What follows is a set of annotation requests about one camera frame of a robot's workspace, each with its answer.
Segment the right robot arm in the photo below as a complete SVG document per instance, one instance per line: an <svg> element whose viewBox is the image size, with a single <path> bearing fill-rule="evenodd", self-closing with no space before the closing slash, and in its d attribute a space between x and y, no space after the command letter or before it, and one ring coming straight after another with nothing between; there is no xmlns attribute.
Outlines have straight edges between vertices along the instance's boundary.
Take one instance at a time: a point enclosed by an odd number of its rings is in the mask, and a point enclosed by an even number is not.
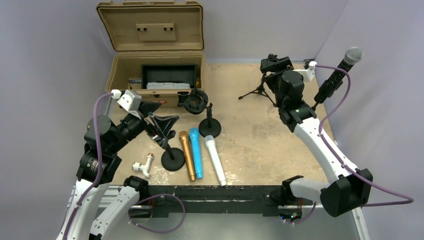
<svg viewBox="0 0 424 240"><path fill-rule="evenodd" d="M368 202L373 176L368 169L359 169L347 159L320 129L315 111L303 99L305 82L315 74L315 62L307 69L295 69L290 58L269 54L260 62L262 81L275 96L274 106L279 118L309 149L324 171L327 182L297 175L282 182L280 196L288 204L307 199L321 204L332 217L365 205Z"/></svg>

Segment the black round-base clip stand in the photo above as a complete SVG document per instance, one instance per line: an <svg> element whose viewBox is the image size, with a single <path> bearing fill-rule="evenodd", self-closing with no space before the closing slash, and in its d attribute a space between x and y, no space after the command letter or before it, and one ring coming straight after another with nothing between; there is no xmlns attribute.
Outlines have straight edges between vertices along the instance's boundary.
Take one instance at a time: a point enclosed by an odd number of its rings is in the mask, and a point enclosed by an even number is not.
<svg viewBox="0 0 424 240"><path fill-rule="evenodd" d="M171 130L168 136L157 141L157 144L164 150L161 156L161 164L166 170L171 172L180 170L185 164L183 151L169 145L169 140L174 138L175 135L176 131Z"/></svg>

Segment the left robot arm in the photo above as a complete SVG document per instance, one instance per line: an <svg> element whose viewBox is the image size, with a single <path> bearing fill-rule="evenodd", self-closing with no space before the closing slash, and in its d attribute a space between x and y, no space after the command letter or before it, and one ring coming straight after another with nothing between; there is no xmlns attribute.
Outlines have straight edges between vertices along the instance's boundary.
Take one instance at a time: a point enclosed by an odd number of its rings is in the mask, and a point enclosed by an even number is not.
<svg viewBox="0 0 424 240"><path fill-rule="evenodd" d="M87 124L75 190L57 239L105 240L132 206L152 199L148 181L129 176L112 202L101 214L97 214L121 164L118 152L143 132L159 146L175 134L172 127L179 117L157 116L154 112L159 107L158 102L142 101L136 104L134 113L128 113L119 124L106 115L94 114Z"/></svg>

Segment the white microphone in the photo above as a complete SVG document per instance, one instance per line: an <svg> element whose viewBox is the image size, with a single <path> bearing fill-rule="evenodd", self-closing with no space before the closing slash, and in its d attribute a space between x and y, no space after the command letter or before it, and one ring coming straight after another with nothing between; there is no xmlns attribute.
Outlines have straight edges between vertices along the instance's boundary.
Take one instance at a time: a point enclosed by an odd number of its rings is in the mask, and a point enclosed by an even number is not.
<svg viewBox="0 0 424 240"><path fill-rule="evenodd" d="M221 160L216 148L216 141L212 135L207 135L204 137L206 148L208 149L212 164L218 179L218 182L221 187L227 185L226 176L221 164Z"/></svg>

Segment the black shock-mount desk stand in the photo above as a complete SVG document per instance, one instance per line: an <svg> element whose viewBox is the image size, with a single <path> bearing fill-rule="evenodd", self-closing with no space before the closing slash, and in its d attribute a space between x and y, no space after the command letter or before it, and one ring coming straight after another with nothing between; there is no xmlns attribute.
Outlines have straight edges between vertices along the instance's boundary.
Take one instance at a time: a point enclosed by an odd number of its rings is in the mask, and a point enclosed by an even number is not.
<svg viewBox="0 0 424 240"><path fill-rule="evenodd" d="M204 91L198 88L192 89L186 100L183 101L183 107L193 115L199 115L206 110L206 118L198 125L198 131L201 136L212 136L216 138L221 134L221 123L213 118L213 104L209 103L209 97Z"/></svg>

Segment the blue microphone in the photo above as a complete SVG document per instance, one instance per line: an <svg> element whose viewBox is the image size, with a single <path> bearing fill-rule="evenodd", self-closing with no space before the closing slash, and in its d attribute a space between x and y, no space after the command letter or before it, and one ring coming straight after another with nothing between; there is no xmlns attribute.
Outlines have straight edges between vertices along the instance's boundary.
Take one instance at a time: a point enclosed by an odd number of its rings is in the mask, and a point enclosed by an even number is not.
<svg viewBox="0 0 424 240"><path fill-rule="evenodd" d="M202 164L202 154L200 148L200 133L197 128L191 128L189 130L189 138L191 141L191 149L193 155L194 171L196 179L203 178L203 164Z"/></svg>

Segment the gold microphone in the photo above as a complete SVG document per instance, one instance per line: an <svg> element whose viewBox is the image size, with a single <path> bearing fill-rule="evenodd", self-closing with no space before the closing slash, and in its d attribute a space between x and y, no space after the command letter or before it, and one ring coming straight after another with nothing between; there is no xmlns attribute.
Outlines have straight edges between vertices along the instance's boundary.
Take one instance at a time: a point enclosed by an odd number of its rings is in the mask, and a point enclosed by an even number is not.
<svg viewBox="0 0 424 240"><path fill-rule="evenodd" d="M187 131L179 132L179 141L182 146L182 151L185 158L185 164L187 167L189 180L193 182L196 180L196 174L195 174L195 167L194 167L193 158L191 154L190 138Z"/></svg>

